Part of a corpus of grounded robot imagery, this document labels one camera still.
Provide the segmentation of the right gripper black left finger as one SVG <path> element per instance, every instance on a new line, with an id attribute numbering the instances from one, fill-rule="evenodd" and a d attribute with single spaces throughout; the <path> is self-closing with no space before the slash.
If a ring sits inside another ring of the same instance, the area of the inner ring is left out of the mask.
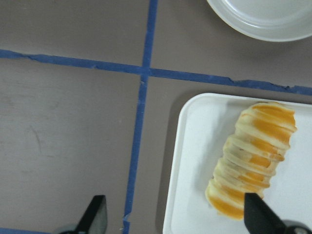
<path id="1" fill-rule="evenodd" d="M 108 225 L 107 204 L 105 195 L 92 198 L 74 233 L 76 234 L 104 234 Z"/>

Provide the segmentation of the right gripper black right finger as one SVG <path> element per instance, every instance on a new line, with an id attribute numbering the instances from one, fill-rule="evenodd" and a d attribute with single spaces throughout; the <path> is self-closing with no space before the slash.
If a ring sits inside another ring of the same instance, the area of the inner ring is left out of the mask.
<path id="1" fill-rule="evenodd" d="M 256 193 L 245 193 L 244 224 L 250 234 L 283 234 L 284 222 Z"/>

